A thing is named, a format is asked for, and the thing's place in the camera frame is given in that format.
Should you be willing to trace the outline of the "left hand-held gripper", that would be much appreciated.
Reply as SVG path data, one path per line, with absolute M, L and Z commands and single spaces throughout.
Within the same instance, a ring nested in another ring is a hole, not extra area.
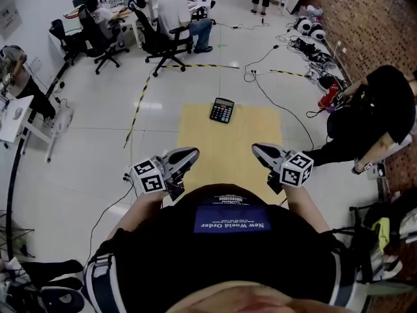
M 154 155 L 130 166 L 130 177 L 142 193 L 167 192 L 172 201 L 185 191 L 184 176 L 199 158 L 196 147 L 182 147 Z

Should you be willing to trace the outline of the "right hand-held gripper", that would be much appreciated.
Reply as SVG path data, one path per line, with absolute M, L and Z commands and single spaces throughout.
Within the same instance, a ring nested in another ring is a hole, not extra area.
M 267 185 L 276 194 L 282 191 L 283 185 L 301 187 L 311 176 L 313 159 L 303 152 L 288 151 L 272 143 L 254 143 L 252 153 L 270 170 Z

